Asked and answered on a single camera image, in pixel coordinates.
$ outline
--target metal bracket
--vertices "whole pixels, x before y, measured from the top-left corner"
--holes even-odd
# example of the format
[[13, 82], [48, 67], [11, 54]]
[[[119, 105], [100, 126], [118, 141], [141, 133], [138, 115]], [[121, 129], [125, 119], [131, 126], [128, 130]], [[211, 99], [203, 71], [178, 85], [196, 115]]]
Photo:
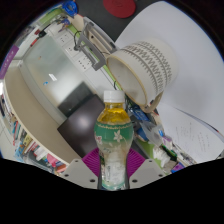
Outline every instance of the metal bracket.
[[112, 54], [118, 50], [118, 47], [115, 46], [113, 40], [94, 22], [92, 22], [87, 17], [83, 18], [84, 28], [78, 39], [76, 45], [76, 50], [82, 51], [92, 62], [92, 66], [95, 71], [100, 69], [102, 66], [106, 65], [106, 58], [99, 48], [89, 40], [90, 35], [94, 36], [97, 42], [99, 42], [103, 48], [105, 48], [109, 53]]

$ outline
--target paper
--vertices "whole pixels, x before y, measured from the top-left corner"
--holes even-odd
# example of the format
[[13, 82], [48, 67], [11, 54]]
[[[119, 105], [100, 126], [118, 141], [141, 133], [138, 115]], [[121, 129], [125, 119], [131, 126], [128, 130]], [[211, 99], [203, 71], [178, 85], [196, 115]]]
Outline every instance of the paper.
[[194, 118], [164, 103], [157, 110], [165, 134], [197, 163], [215, 160], [223, 151], [221, 139]]
[[201, 123], [202, 125], [204, 125], [206, 128], [208, 128], [211, 132], [213, 132], [222, 142], [224, 142], [224, 137], [219, 134], [219, 132], [217, 132], [214, 128], [212, 128], [210, 125], [206, 124], [205, 122], [203, 122], [202, 120], [188, 114], [188, 113], [185, 113], [187, 114], [188, 116], [192, 117], [193, 119], [195, 119], [196, 121], [198, 121], [199, 123]]
[[211, 39], [190, 17], [162, 1], [140, 12], [115, 44], [123, 48], [149, 37], [169, 44], [179, 63], [179, 74], [161, 101], [224, 133], [224, 64]]

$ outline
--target white shelf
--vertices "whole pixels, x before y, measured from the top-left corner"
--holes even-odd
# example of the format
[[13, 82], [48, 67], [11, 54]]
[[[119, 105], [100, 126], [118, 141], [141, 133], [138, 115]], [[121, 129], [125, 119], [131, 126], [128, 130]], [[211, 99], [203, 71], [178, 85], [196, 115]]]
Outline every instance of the white shelf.
[[80, 158], [57, 131], [57, 122], [33, 96], [18, 67], [8, 69], [4, 85], [18, 122], [40, 146], [66, 165]]

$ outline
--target white ceramic bowl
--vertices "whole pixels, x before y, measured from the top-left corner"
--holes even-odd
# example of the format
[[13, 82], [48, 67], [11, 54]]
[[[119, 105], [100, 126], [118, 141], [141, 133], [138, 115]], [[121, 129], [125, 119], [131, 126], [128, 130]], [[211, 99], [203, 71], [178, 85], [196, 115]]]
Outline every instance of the white ceramic bowl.
[[114, 52], [108, 56], [107, 66], [128, 97], [140, 106], [149, 105], [178, 74], [173, 50], [155, 38]]

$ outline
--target purple surface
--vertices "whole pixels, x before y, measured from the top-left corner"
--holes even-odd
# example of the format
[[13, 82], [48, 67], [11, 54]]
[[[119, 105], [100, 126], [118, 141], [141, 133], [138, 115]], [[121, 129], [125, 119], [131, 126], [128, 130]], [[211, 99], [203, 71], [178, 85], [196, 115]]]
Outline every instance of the purple surface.
[[15, 57], [17, 51], [19, 50], [19, 48], [15, 45], [12, 46], [12, 48], [10, 49], [9, 53], [7, 54], [3, 64], [2, 64], [2, 67], [1, 67], [1, 70], [0, 70], [0, 79], [4, 79], [5, 77], [5, 74], [8, 70], [8, 67], [12, 61], [12, 59]]
[[82, 158], [86, 166], [97, 176], [100, 174], [100, 156], [99, 149], [96, 148]]
[[127, 156], [127, 175], [128, 179], [135, 173], [135, 171], [142, 165], [145, 158], [136, 152], [134, 149], [130, 149]]
[[[82, 161], [86, 166], [97, 176], [100, 174], [100, 157], [99, 149], [96, 148], [89, 152], [85, 157], [82, 158]], [[145, 161], [145, 158], [141, 156], [134, 149], [130, 149], [127, 156], [127, 175], [128, 179], [130, 176], [135, 173], [135, 171], [142, 165]]]

